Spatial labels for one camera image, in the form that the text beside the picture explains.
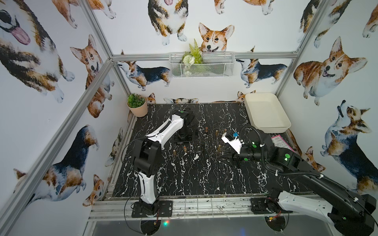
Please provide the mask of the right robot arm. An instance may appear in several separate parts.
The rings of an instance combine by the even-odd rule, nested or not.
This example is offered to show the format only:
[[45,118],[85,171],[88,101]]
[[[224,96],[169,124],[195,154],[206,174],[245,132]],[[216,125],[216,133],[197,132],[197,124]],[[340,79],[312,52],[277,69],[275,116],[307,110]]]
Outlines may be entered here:
[[378,224],[373,212],[376,199],[359,195],[314,169],[300,155],[288,148],[274,145],[270,137],[251,125],[240,132],[226,131],[221,139],[227,150],[217,160],[238,167],[242,162],[259,162],[275,177],[288,177],[306,186],[321,200],[296,196],[273,188],[264,199],[252,200],[256,214],[298,212],[333,226],[343,236],[370,236]]

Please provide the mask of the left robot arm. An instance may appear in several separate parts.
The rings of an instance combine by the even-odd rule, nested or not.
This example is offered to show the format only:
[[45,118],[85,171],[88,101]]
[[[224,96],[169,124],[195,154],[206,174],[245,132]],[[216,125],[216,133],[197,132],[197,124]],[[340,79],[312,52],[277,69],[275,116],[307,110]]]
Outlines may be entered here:
[[164,145],[173,138],[177,145],[186,145],[193,141],[194,134],[190,131],[195,116],[190,109],[172,111],[170,117],[155,131],[143,138],[135,140],[132,153],[132,164],[139,178],[141,194],[137,210],[147,216],[158,213],[161,204],[158,200],[157,181],[162,163]]

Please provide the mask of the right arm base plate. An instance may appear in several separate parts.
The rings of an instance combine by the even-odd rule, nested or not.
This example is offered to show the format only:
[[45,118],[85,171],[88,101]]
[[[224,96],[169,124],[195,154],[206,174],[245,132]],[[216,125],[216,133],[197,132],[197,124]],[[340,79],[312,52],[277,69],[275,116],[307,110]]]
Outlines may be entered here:
[[254,214],[269,214],[269,213],[293,213],[281,208],[277,199],[267,198],[251,198],[251,211]]

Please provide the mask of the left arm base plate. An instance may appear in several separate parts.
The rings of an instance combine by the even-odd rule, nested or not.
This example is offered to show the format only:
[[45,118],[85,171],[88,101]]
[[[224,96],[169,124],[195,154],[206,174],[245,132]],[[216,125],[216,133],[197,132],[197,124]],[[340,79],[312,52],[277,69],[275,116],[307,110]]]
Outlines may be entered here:
[[136,202],[132,210],[132,218],[146,217],[171,217],[173,210],[172,201],[156,200],[153,204],[148,204],[142,200]]

